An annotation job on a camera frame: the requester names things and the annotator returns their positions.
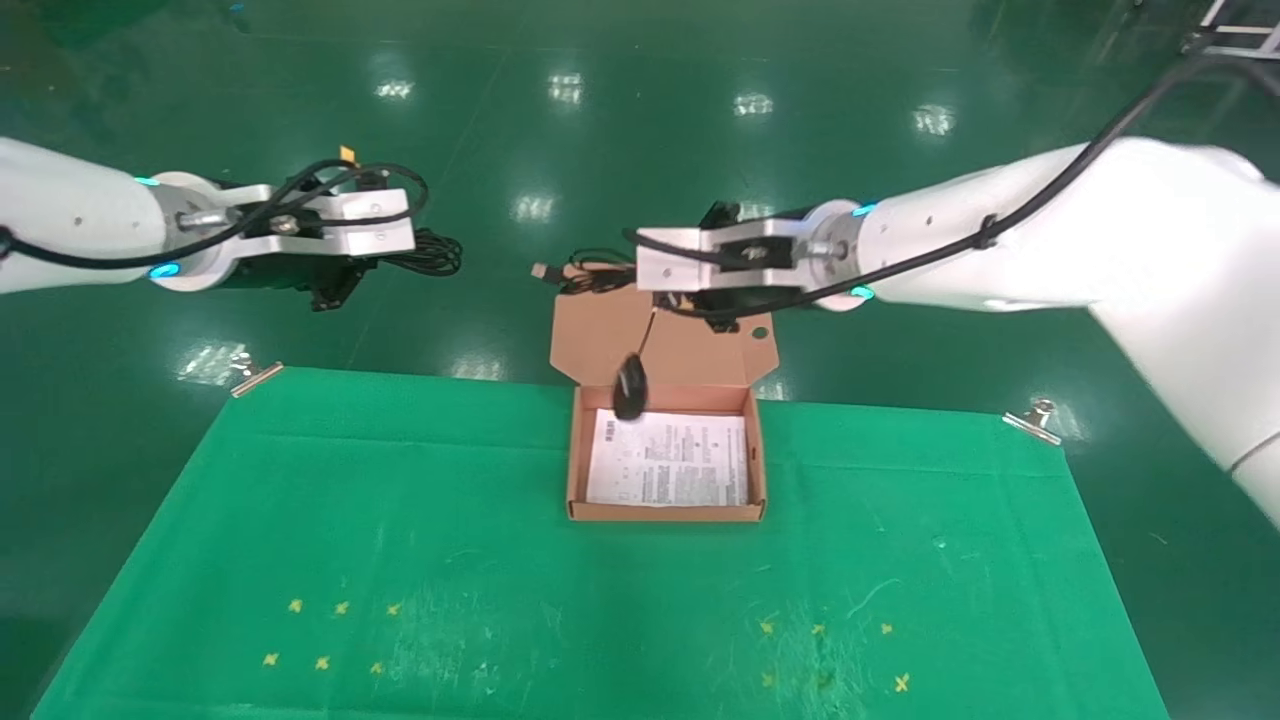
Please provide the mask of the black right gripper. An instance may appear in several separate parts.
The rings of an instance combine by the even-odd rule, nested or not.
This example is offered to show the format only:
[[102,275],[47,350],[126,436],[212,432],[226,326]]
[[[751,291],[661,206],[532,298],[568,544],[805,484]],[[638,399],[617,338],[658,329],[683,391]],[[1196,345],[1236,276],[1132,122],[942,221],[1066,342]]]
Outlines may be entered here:
[[[756,286],[732,290],[704,290],[694,293],[655,292],[655,307],[681,316],[701,319],[714,333],[739,333],[736,319],[760,316],[795,307],[815,306],[822,296],[815,290],[786,286]],[[707,316],[735,310],[735,318]]]

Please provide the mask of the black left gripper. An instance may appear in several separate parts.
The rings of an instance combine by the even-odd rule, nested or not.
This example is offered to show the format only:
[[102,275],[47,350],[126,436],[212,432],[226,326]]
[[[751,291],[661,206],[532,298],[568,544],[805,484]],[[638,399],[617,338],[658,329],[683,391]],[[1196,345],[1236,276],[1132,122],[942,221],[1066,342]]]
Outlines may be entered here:
[[293,290],[312,296],[314,313],[343,307],[376,258],[264,255],[238,260],[218,290]]

